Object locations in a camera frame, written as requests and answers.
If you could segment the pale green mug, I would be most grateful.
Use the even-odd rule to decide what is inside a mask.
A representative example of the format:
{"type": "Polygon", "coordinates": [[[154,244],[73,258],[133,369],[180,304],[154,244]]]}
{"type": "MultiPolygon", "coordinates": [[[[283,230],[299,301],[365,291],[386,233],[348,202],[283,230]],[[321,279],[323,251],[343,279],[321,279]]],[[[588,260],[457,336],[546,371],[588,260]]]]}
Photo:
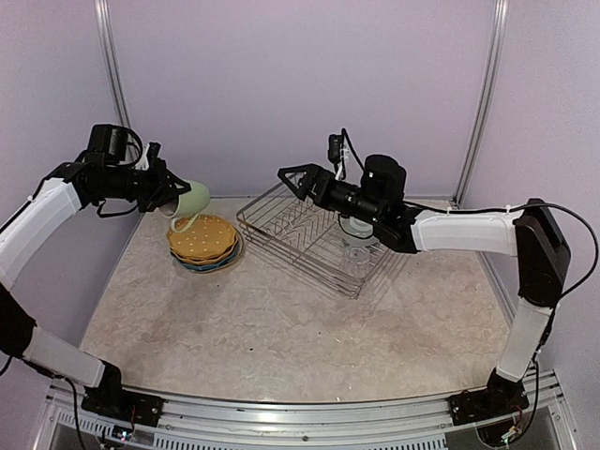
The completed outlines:
{"type": "Polygon", "coordinates": [[[170,229],[173,233],[186,232],[210,203],[210,192],[206,185],[191,180],[187,180],[187,183],[190,191],[158,209],[162,216],[171,221],[170,229]]]}

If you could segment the yellow polka dot plate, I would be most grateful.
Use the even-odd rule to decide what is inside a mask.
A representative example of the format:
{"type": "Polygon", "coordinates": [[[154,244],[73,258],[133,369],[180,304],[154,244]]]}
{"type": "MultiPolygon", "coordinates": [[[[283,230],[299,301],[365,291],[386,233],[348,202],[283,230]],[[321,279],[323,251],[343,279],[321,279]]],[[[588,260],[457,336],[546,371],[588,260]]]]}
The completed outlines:
{"type": "Polygon", "coordinates": [[[177,253],[175,253],[174,251],[171,252],[171,255],[178,260],[179,262],[182,263],[189,263],[192,265],[199,265],[199,266],[203,266],[203,265],[211,265],[211,264],[216,264],[216,263],[220,263],[221,261],[225,260],[226,258],[232,256],[234,254],[234,252],[238,249],[240,244],[240,241],[237,240],[234,244],[232,244],[231,246],[229,246],[227,248],[227,250],[222,253],[219,256],[213,257],[213,258],[185,258],[177,253]]]}
{"type": "Polygon", "coordinates": [[[199,214],[176,219],[166,233],[170,249],[185,260],[214,260],[236,243],[236,230],[226,219],[199,214]]]}

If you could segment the blue polka dot plate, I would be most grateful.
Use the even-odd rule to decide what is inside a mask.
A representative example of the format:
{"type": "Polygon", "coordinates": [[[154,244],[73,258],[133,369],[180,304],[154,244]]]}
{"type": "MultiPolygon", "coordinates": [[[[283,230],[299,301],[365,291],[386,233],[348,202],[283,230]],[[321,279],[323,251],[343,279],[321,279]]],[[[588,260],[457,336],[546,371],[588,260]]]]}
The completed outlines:
{"type": "Polygon", "coordinates": [[[189,263],[183,263],[183,262],[179,262],[179,261],[178,261],[178,260],[176,260],[175,258],[174,258],[174,259],[175,259],[175,260],[176,260],[176,261],[177,261],[177,262],[178,262],[180,265],[182,265],[183,267],[185,267],[185,268],[186,268],[186,269],[188,269],[188,270],[191,270],[191,271],[193,271],[193,272],[200,272],[200,273],[202,273],[202,272],[206,272],[206,273],[208,273],[208,272],[213,272],[213,271],[216,271],[216,270],[218,270],[218,269],[220,269],[220,268],[223,268],[223,267],[226,267],[226,266],[228,266],[228,265],[231,265],[231,264],[235,263],[235,262],[238,260],[238,257],[239,257],[239,255],[240,255],[240,253],[241,253],[241,250],[240,250],[240,248],[241,248],[241,244],[239,244],[239,247],[238,247],[238,249],[237,249],[237,250],[234,252],[234,254],[233,254],[232,256],[230,256],[230,257],[226,258],[225,260],[223,260],[223,261],[221,261],[221,262],[218,262],[218,263],[216,263],[216,264],[211,264],[211,265],[203,265],[203,266],[199,266],[199,265],[192,265],[192,264],[189,264],[189,263]]]}

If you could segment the cream bird pattern plate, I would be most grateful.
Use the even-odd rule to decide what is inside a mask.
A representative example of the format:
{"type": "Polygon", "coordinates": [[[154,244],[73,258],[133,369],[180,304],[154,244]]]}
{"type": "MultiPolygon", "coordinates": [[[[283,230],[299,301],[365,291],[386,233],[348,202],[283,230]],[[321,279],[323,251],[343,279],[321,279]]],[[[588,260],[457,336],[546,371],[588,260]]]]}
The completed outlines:
{"type": "Polygon", "coordinates": [[[243,252],[244,252],[244,239],[242,237],[238,237],[238,241],[233,248],[232,254],[220,262],[217,262],[214,264],[207,264],[207,265],[197,265],[197,264],[190,264],[190,263],[184,263],[184,262],[179,262],[179,264],[191,272],[212,273],[212,272],[216,272],[217,270],[224,269],[228,266],[235,264],[241,258],[243,252]]]}

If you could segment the clear glass cup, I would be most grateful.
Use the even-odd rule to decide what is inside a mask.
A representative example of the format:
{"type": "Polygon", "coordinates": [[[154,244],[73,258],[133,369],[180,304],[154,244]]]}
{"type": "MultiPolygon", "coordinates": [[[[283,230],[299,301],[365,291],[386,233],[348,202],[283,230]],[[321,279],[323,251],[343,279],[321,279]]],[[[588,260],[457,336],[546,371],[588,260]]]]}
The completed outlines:
{"type": "Polygon", "coordinates": [[[344,248],[340,270],[349,277],[365,279],[370,270],[369,247],[348,245],[344,248]]]}

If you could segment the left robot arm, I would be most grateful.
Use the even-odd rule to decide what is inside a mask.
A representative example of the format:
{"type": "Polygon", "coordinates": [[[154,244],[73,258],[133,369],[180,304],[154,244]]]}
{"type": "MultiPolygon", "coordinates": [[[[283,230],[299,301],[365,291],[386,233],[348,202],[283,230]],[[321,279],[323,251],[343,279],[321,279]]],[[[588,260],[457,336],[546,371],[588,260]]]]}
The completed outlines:
{"type": "Polygon", "coordinates": [[[130,128],[97,124],[85,150],[60,164],[1,227],[1,351],[52,376],[77,383],[85,408],[113,417],[137,408],[123,388],[121,370],[42,329],[12,295],[21,271],[66,221],[88,205],[101,210],[108,200],[152,212],[191,191],[158,155],[157,142],[143,144],[130,128]]]}

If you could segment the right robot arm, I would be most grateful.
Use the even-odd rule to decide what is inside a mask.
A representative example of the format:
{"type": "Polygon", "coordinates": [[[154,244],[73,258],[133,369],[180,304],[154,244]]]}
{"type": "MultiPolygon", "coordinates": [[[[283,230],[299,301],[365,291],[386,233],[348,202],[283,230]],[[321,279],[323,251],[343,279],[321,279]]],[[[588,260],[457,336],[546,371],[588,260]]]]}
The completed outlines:
{"type": "Polygon", "coordinates": [[[466,250],[517,258],[518,306],[509,337],[487,385],[448,399],[456,425],[528,408],[522,379],[551,329],[563,296],[570,248],[547,205],[436,212],[404,201],[406,171],[393,158],[370,155],[359,185],[338,180],[316,164],[282,168],[278,178],[294,196],[359,219],[398,253],[466,250]]]}

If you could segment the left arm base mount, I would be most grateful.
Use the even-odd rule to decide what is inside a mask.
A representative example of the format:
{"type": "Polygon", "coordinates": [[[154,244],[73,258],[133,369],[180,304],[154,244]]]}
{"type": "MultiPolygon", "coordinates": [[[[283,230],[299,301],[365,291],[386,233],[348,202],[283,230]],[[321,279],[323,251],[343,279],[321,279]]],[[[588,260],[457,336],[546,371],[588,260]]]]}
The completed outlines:
{"type": "Polygon", "coordinates": [[[124,390],[117,400],[88,393],[82,400],[82,409],[135,426],[158,426],[165,400],[162,397],[124,390]]]}

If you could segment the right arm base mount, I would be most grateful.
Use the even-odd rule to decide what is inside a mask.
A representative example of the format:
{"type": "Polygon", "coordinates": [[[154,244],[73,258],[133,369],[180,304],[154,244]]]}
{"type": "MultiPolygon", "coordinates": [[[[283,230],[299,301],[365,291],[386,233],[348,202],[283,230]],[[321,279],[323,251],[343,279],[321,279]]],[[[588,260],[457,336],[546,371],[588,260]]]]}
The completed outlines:
{"type": "Polygon", "coordinates": [[[519,413],[530,406],[524,392],[508,398],[500,391],[490,391],[487,388],[463,391],[451,396],[447,402],[454,426],[519,413]]]}

